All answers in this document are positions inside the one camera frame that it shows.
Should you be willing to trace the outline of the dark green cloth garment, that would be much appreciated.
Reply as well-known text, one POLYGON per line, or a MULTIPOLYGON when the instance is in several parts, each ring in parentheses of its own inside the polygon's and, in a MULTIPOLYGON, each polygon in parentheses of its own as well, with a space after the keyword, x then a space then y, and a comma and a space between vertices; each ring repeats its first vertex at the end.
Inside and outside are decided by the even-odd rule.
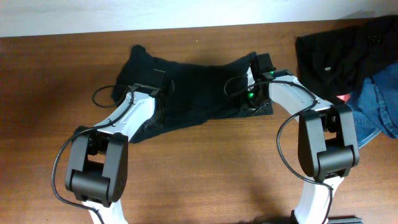
POLYGON ((135 83, 156 88, 161 88, 163 81, 170 85, 160 123, 141 126, 131 142, 139 143, 211 119, 272 115, 268 103, 254 106, 244 95, 229 98, 248 85, 247 71, 255 57, 256 53, 251 52, 226 65, 204 66, 153 57, 145 47, 133 46, 116 79, 112 99, 118 102, 126 87, 135 83))

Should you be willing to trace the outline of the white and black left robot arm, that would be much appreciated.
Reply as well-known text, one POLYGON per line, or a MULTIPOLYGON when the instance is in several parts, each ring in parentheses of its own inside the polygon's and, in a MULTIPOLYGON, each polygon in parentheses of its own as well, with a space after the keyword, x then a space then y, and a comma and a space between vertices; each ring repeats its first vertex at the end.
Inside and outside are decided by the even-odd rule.
POLYGON ((174 83, 166 72, 153 69, 118 84, 115 110, 93 127, 78 127, 67 140, 71 147, 65 188, 73 192, 78 207, 90 212, 94 223, 125 223, 121 207, 128 173, 128 144, 146 124, 164 118, 174 83))

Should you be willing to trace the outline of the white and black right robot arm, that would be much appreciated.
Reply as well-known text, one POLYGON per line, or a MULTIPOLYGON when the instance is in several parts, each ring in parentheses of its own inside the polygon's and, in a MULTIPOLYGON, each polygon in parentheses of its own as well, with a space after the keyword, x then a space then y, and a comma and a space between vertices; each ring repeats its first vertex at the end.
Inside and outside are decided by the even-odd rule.
POLYGON ((289 122, 298 122, 298 161, 300 175, 291 166, 288 170, 303 180, 298 205, 289 217, 271 219, 271 223, 362 223, 354 215, 330 217, 334 194, 359 164, 359 149, 353 112, 348 105, 334 105, 305 88, 294 74, 278 70, 269 54, 255 54, 248 70, 248 86, 239 91, 254 113, 271 103, 281 105, 289 114, 279 128, 276 146, 284 164, 281 136, 289 122))

